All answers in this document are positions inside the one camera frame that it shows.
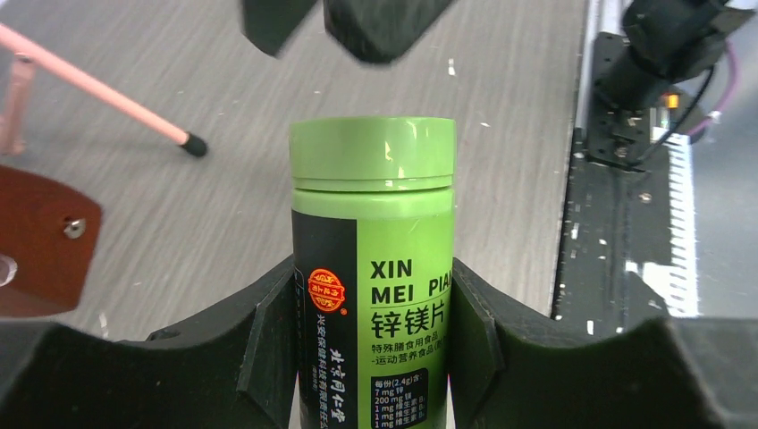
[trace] black cable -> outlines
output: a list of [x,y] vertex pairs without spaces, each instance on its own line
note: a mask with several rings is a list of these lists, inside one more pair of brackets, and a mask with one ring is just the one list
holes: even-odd
[[713,81],[713,75],[716,74],[716,64],[712,65],[707,70],[708,75],[705,77],[705,80],[703,81],[703,85],[700,86],[700,89],[697,91],[697,95],[695,95],[695,98],[692,99],[692,103],[687,107],[685,112],[682,114],[682,116],[679,118],[677,123],[669,128],[668,131],[666,131],[665,134],[661,136],[658,141],[653,143],[650,147],[647,148],[637,159],[629,161],[627,163],[627,166],[629,167],[637,167],[641,163],[645,162],[650,158],[658,149],[660,149],[663,145],[666,144],[666,142],[669,140],[671,135],[673,135],[675,132],[681,128],[682,124],[684,124],[689,118],[689,115],[692,114],[692,112],[695,111],[697,105],[700,104],[700,100],[705,95],[705,92],[708,91],[708,87],[711,86],[711,82]]

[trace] pink pole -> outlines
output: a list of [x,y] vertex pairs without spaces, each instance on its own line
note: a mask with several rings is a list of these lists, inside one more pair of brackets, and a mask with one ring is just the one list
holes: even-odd
[[150,112],[145,107],[135,103],[103,82],[89,76],[84,71],[77,69],[70,63],[67,63],[45,50],[42,46],[37,45],[3,24],[0,24],[0,45],[10,49],[15,54],[30,57],[38,66],[48,70],[62,80],[68,81],[73,86],[88,92],[93,97],[97,97],[105,103],[112,105],[137,121],[144,123],[149,128],[173,140],[177,145],[184,146],[193,140],[194,136],[187,131]]

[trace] black rubber foot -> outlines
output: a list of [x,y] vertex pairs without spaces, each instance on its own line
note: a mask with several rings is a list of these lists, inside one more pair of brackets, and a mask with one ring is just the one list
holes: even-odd
[[188,154],[201,158],[208,153],[208,144],[200,137],[188,132],[187,143],[184,143],[180,147],[184,149]]

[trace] bottle label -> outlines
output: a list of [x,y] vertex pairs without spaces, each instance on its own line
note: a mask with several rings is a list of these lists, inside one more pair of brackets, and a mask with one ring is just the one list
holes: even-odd
[[292,212],[304,429],[445,427],[453,223]]

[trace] yellow component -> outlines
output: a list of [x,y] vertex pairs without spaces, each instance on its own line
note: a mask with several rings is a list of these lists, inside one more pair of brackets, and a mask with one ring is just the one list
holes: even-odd
[[669,109],[679,109],[679,96],[677,94],[669,94],[669,99],[666,101]]

